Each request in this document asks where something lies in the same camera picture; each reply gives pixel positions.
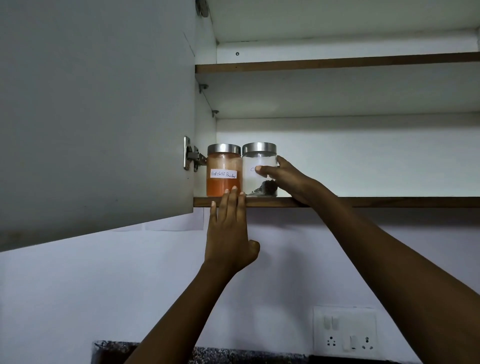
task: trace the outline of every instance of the metal lid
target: metal lid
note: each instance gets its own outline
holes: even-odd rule
[[[207,148],[207,154],[213,153],[235,153],[240,154],[240,147],[235,144],[212,144]]]
[[[276,154],[276,145],[273,143],[248,143],[242,147],[242,154],[249,152],[272,152]]]

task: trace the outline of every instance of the hand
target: hand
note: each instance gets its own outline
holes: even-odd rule
[[[278,186],[287,191],[297,201],[308,205],[311,189],[318,184],[313,178],[305,176],[281,156],[277,157],[279,167],[256,166],[255,171],[266,177],[273,178]]]
[[[248,240],[245,193],[232,188],[225,190],[216,215],[216,205],[210,207],[205,263],[226,270],[232,277],[258,257],[260,244]]]

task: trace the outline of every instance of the power socket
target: power socket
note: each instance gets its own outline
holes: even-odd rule
[[[313,344],[317,355],[382,359],[377,342],[376,311],[359,307],[314,307]]]

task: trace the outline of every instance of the open cabinet door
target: open cabinet door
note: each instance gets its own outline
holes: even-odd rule
[[[194,1],[2,3],[0,251],[192,212]]]

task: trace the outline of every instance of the spice jar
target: spice jar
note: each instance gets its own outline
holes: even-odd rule
[[[240,147],[212,144],[207,149],[207,196],[220,197],[236,186],[241,191],[242,160]]]
[[[256,166],[277,166],[276,145],[249,143],[242,147],[243,191],[247,196],[276,196],[277,184],[255,172]]]

